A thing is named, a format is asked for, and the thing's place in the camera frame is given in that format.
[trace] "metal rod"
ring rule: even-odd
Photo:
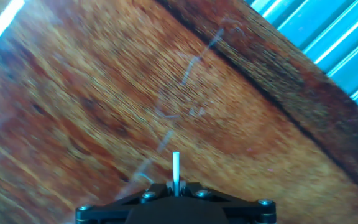
[[[174,152],[172,154],[173,161],[172,161],[172,171],[173,171],[173,194],[175,197],[180,196],[180,153]]]

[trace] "blue corrugated metal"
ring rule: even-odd
[[[358,104],[358,0],[246,0]]]

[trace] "wood grain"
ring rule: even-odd
[[[209,51],[176,85],[206,44],[155,1],[29,1],[7,34],[0,223],[72,223],[78,205],[147,187],[132,175],[148,158],[171,179],[173,151],[185,180],[272,198],[280,222],[358,222],[358,185],[230,63]],[[160,90],[180,119],[155,112]]]
[[[157,0],[277,102],[358,183],[358,106],[242,0]]]

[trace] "dark wood edge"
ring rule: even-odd
[[[358,106],[243,0],[156,0],[274,102],[358,184]]]

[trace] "screw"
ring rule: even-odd
[[[260,200],[258,200],[258,202],[259,202],[261,205],[270,205],[271,203],[273,203],[273,201],[270,200],[270,199],[260,199]]]
[[[91,209],[92,207],[93,207],[93,205],[83,205],[78,209],[81,211],[85,211],[85,210]]]
[[[152,198],[154,196],[155,196],[154,192],[144,192],[142,195],[143,198]]]
[[[207,190],[199,190],[196,192],[197,197],[206,197],[209,194]]]

